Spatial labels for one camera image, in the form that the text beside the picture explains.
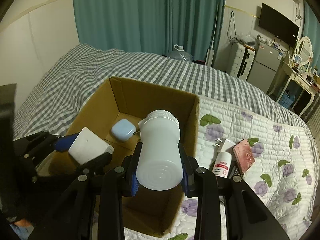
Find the curtain fold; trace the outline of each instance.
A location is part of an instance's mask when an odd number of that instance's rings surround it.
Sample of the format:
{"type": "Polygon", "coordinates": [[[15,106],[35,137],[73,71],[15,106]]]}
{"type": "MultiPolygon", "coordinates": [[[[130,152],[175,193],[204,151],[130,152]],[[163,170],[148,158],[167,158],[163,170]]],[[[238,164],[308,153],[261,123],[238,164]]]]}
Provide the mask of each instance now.
{"type": "Polygon", "coordinates": [[[195,60],[210,47],[219,3],[217,49],[225,0],[73,0],[79,41],[98,49],[168,54],[183,45],[195,60]]]}
{"type": "Polygon", "coordinates": [[[306,1],[304,1],[304,26],[303,36],[308,36],[311,40],[313,50],[313,60],[311,62],[312,71],[317,66],[320,73],[320,23],[306,1]]]}

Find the black television screen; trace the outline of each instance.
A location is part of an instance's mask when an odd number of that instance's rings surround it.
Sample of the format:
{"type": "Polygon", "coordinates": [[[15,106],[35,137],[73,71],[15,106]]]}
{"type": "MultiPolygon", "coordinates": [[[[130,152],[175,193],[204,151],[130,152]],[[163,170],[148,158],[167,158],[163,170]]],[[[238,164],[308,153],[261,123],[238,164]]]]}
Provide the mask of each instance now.
{"type": "Polygon", "coordinates": [[[296,45],[299,27],[286,16],[266,4],[262,4],[259,27],[272,33],[290,47],[296,45]]]}

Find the bolt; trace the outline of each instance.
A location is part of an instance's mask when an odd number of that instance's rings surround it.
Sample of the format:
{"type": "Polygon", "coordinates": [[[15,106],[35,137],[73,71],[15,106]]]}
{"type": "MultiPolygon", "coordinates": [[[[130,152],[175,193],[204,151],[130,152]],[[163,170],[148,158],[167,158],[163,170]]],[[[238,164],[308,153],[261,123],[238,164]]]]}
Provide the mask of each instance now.
{"type": "Polygon", "coordinates": [[[124,171],[124,168],[122,166],[115,167],[115,172],[121,173],[123,171],[124,171]]]}
{"type": "Polygon", "coordinates": [[[204,167],[198,167],[198,168],[196,168],[196,172],[198,172],[198,173],[205,173],[205,168],[204,167]]]}
{"type": "Polygon", "coordinates": [[[88,168],[84,168],[84,169],[83,169],[83,173],[84,173],[84,174],[89,174],[89,172],[90,172],[90,170],[89,170],[88,168]]]}
{"type": "Polygon", "coordinates": [[[240,182],[240,181],[242,180],[241,177],[238,176],[238,175],[233,176],[232,179],[233,179],[233,181],[235,181],[235,182],[240,182]]]}
{"type": "Polygon", "coordinates": [[[78,177],[78,180],[79,181],[86,181],[87,180],[87,176],[86,175],[80,175],[79,177],[78,177]]]}

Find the white power adapter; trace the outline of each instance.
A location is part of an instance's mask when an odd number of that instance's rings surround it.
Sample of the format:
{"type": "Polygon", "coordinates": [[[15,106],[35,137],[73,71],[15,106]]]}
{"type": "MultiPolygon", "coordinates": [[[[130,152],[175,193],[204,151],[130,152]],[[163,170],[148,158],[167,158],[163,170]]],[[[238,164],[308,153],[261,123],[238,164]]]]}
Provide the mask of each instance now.
{"type": "Polygon", "coordinates": [[[218,146],[217,152],[228,152],[233,154],[232,149],[236,145],[233,141],[230,141],[228,138],[218,139],[218,143],[215,145],[218,146]]]}

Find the white square object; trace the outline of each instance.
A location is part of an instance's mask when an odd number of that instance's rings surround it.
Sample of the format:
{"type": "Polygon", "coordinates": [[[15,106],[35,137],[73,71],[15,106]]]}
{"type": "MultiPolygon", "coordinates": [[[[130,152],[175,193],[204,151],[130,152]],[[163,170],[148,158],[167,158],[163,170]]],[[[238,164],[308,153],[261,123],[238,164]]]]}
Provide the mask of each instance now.
{"type": "Polygon", "coordinates": [[[105,152],[113,153],[114,148],[102,140],[99,136],[84,127],[69,149],[70,155],[79,164],[87,163],[88,161],[104,154],[105,152]]]}
{"type": "Polygon", "coordinates": [[[135,131],[136,127],[127,119],[121,119],[111,128],[112,134],[122,142],[129,140],[135,131]]]}

